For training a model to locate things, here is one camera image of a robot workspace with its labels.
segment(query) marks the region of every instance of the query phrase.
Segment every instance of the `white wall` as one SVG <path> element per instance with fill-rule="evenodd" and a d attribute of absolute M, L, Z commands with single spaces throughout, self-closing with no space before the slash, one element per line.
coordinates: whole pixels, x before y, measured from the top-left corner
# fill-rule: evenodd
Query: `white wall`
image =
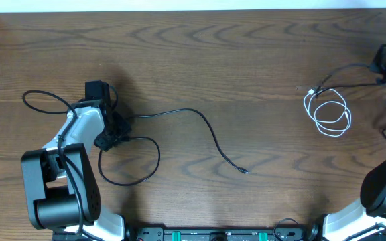
<path fill-rule="evenodd" d="M 0 0 L 0 13 L 386 8 L 386 0 Z"/>

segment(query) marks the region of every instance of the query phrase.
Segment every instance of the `wooden table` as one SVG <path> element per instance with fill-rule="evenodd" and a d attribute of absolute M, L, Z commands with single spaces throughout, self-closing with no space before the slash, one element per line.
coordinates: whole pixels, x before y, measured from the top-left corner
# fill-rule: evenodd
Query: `wooden table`
<path fill-rule="evenodd" d="M 137 120 L 132 136 L 154 138 L 162 149 L 156 175 L 116 187 L 97 175 L 102 203 L 133 224 L 273 226 L 282 218 L 312 222 L 359 197 L 365 174 L 386 159 L 373 124 L 386 89 L 341 90 L 353 113 L 340 138 L 321 135 L 302 99 L 332 69 L 373 59 L 386 43 L 386 10 L 192 11 L 0 14 L 0 240 L 49 240 L 32 228 L 20 158 L 40 149 L 63 115 L 23 105 L 26 90 L 47 90 L 75 102 L 84 83 L 115 86 L 123 114 L 196 108 L 194 113 Z M 355 69 L 333 84 L 373 82 Z M 328 96 L 321 99 L 333 99 Z M 64 109 L 51 98 L 31 103 Z M 115 181 L 149 173 L 157 153 L 135 141 L 104 154 Z"/>

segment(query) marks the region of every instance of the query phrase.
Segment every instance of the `white cable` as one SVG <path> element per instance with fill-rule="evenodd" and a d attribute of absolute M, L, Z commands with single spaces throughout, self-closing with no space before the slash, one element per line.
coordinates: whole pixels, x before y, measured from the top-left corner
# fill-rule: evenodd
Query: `white cable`
<path fill-rule="evenodd" d="M 351 118 L 352 118 L 351 111 L 349 110 L 348 106 L 346 105 L 345 99 L 337 91 L 335 91 L 334 89 L 330 89 L 330 90 L 333 91 L 334 93 L 336 93 L 342 99 L 342 102 L 337 102 L 337 101 L 333 101 L 333 100 L 332 101 L 327 101 L 327 102 L 321 104 L 319 107 L 317 107 L 315 109 L 315 111 L 314 111 L 314 116 L 312 116 L 311 113 L 310 113 L 310 111 L 311 111 L 311 109 L 310 109 L 311 108 L 311 101 L 317 95 L 317 93 L 315 93 L 315 91 L 311 89 L 311 90 L 308 91 L 308 94 L 303 99 L 303 105 L 305 107 L 306 112 L 308 113 L 308 116 L 315 122 L 316 128 L 322 134 L 324 134 L 326 136 L 329 136 L 329 137 L 340 137 L 351 126 Z M 309 103 L 306 106 L 306 99 L 309 96 L 310 96 Z M 338 104 L 338 105 L 342 106 L 344 108 L 344 110 L 343 110 L 341 116 L 339 118 L 337 118 L 336 120 L 318 120 L 316 118 L 316 114 L 317 114 L 318 110 L 320 110 L 323 106 L 325 106 L 327 104 Z M 343 129 L 330 129 L 330 128 L 325 127 L 324 125 L 321 124 L 321 123 L 337 123 L 344 116 L 346 117 L 346 126 Z"/>

